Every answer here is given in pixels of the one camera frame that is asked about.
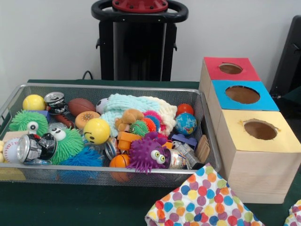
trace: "wire mesh basket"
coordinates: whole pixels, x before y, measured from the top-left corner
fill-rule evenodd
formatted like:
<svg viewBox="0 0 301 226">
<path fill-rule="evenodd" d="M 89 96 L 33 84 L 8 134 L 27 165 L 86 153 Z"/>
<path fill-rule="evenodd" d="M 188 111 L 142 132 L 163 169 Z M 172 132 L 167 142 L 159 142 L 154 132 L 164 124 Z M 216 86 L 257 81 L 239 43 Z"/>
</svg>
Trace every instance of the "wire mesh basket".
<svg viewBox="0 0 301 226">
<path fill-rule="evenodd" d="M 209 140 L 210 153 L 206 162 L 216 171 L 221 169 L 221 158 L 217 147 L 212 122 L 205 97 L 195 89 L 165 89 L 165 88 L 132 88 L 113 86 L 87 86 L 62 84 L 27 83 L 17 87 L 0 109 L 0 139 L 8 131 L 12 117 L 22 109 L 23 100 L 30 94 L 44 97 L 50 92 L 62 92 L 65 101 L 74 98 L 85 98 L 93 104 L 111 94 L 152 96 L 167 101 L 171 105 L 187 103 L 193 106 L 198 128 L 191 135 L 199 140 L 206 134 Z M 112 168 L 105 159 L 103 167 L 61 166 L 61 165 L 25 165 L 15 163 L 0 163 L 0 181 L 18 181 L 27 183 L 50 184 L 82 184 L 111 186 L 180 186 L 195 170 L 186 169 L 152 169 L 151 173 L 135 172 L 134 169 Z"/>
</svg>

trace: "green spiky ball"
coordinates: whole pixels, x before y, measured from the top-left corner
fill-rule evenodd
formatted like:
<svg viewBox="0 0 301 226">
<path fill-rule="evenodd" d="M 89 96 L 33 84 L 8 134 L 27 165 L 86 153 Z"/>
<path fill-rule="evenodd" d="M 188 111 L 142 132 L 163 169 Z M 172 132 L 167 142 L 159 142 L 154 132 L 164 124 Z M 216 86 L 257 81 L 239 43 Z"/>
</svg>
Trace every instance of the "green spiky ball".
<svg viewBox="0 0 301 226">
<path fill-rule="evenodd" d="M 84 142 L 77 129 L 65 129 L 66 137 L 57 142 L 57 150 L 51 159 L 52 164 L 58 165 L 62 161 L 77 155 L 84 148 Z"/>
<path fill-rule="evenodd" d="M 136 122 L 130 125 L 129 132 L 144 137 L 145 134 L 149 132 L 149 129 L 147 128 L 145 122 L 137 120 Z"/>
<path fill-rule="evenodd" d="M 48 122 L 44 115 L 38 112 L 28 112 L 23 110 L 17 112 L 17 115 L 12 119 L 11 124 L 9 125 L 9 129 L 11 131 L 27 130 L 27 124 L 31 121 L 35 121 L 39 125 L 39 129 L 37 130 L 37 134 L 39 136 L 47 133 Z"/>
</svg>

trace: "teddy bear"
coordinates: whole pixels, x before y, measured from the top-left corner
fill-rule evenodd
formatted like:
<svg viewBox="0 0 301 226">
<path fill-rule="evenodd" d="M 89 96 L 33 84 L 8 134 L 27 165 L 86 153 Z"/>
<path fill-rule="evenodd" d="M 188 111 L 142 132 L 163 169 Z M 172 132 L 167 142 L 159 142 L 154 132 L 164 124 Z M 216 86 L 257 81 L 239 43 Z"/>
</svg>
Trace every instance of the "teddy bear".
<svg viewBox="0 0 301 226">
<path fill-rule="evenodd" d="M 129 131 L 130 124 L 135 123 L 136 120 L 141 120 L 143 118 L 144 115 L 142 112 L 136 109 L 127 109 L 124 111 L 121 119 L 115 119 L 115 127 L 119 132 Z"/>
</svg>

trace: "black cable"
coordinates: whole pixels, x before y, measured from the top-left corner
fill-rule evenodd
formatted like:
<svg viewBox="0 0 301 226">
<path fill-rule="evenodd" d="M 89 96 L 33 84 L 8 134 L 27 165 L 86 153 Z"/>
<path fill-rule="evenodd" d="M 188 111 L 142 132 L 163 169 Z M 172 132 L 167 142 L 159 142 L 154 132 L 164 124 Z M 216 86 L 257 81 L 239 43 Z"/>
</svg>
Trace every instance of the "black cable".
<svg viewBox="0 0 301 226">
<path fill-rule="evenodd" d="M 92 75 L 92 73 L 91 73 L 90 71 L 86 71 L 86 72 L 84 73 L 84 75 L 83 75 L 83 78 L 82 78 L 82 79 L 85 79 L 85 77 L 86 77 L 86 74 L 89 74 L 89 75 L 90 75 L 90 78 L 91 78 L 91 80 L 93 80 L 93 75 Z"/>
</svg>

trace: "dolly handle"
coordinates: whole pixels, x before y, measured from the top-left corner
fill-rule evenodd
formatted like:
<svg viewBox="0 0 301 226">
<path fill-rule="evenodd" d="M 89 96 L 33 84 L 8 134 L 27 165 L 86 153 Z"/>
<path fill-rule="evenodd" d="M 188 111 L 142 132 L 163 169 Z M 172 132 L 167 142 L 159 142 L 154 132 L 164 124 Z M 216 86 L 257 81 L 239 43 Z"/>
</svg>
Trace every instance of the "dolly handle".
<svg viewBox="0 0 301 226">
<path fill-rule="evenodd" d="M 151 23 L 178 23 L 188 18 L 188 8 L 173 0 L 168 1 L 168 8 L 175 13 L 124 13 L 115 10 L 104 10 L 112 7 L 112 0 L 100 0 L 91 7 L 92 16 L 100 21 L 112 22 L 151 22 Z"/>
</svg>

